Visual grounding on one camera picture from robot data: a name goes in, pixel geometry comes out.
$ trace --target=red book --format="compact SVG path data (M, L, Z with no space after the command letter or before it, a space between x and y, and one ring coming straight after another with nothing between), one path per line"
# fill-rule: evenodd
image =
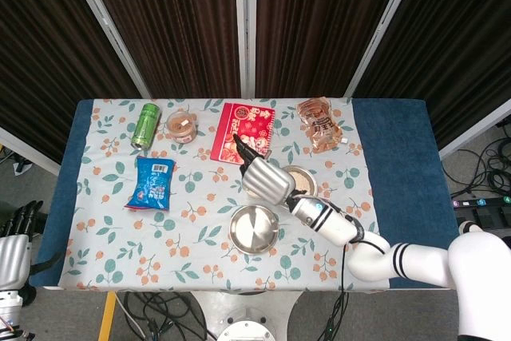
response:
M249 144L263 156L270 148L275 110L254 105L225 103L216 130L211 159L226 163L243 164L236 151L233 134Z

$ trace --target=green drink can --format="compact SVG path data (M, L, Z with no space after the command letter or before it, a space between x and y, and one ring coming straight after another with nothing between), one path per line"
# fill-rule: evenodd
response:
M137 127L131 139L131 146L135 149L146 151L151 147L154 138L154 131L160 118L160 107L148 103L142 108L138 118Z

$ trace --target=yellow pole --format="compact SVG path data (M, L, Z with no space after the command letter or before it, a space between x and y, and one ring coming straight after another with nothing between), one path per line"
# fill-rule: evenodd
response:
M115 292L109 291L106 295L105 310L103 311L103 321L97 341L109 341L110 329L112 328L113 311L115 310Z

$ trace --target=brown curtain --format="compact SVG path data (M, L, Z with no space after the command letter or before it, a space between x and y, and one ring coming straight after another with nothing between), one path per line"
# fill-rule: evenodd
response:
M403 0L356 97L426 100L439 148L511 98L511 0Z
M255 95L344 94L388 0L258 0Z
M140 97L85 0L0 0L0 126L60 162L76 104Z
M239 97L236 0L103 0L153 97Z

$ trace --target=blue snack bag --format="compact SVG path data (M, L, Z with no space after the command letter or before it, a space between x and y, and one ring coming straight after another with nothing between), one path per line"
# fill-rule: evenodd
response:
M174 160L170 159L148 159L138 156L137 186L132 199L125 207L168 211L174 164Z

